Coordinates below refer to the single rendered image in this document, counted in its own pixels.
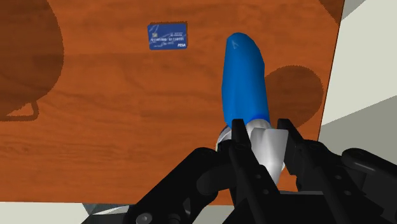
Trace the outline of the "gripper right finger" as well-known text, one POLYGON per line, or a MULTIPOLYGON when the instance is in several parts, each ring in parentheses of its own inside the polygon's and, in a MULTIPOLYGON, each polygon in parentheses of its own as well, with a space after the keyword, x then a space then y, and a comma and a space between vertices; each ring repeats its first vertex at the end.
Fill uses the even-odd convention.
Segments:
POLYGON ((397 165, 360 148, 337 155, 288 119, 277 127, 289 132, 286 168, 309 197, 303 224, 397 224, 397 165))

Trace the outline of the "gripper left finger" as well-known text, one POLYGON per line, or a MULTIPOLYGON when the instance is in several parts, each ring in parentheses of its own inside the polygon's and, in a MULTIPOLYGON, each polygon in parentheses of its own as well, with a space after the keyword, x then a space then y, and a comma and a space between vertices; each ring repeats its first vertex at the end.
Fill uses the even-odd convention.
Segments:
POLYGON ((221 151, 197 148, 139 202, 130 207, 123 224, 193 224, 224 189, 234 190, 234 210, 224 224, 271 224, 264 198, 279 191, 251 149, 241 119, 232 122, 232 138, 221 151))

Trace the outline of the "blue handled silver tool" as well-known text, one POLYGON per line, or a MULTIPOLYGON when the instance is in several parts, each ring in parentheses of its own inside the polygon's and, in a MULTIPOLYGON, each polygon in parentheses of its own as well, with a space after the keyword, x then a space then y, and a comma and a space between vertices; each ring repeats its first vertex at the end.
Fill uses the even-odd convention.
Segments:
POLYGON ((285 168, 288 131, 270 124, 265 64, 260 49, 247 35, 236 32, 226 40, 221 96, 226 127, 217 142, 232 138, 232 120, 242 119, 253 153, 277 184, 285 168))

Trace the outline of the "brown wooden table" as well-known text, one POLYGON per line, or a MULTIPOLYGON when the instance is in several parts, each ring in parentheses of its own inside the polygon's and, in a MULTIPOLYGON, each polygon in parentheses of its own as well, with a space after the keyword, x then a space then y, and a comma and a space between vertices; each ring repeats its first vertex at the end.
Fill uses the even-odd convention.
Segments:
POLYGON ((0 201, 133 203, 224 126, 225 42, 266 64, 271 120, 316 139, 345 0, 0 0, 0 201), (147 25, 186 22, 150 50, 147 25))

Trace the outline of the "blue card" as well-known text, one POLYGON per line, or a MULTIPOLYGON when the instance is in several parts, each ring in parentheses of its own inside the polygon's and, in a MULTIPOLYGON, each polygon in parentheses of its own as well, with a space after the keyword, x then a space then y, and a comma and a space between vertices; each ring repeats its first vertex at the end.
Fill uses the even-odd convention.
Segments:
POLYGON ((147 25, 150 50, 182 50, 188 46, 186 22, 157 22, 147 25))

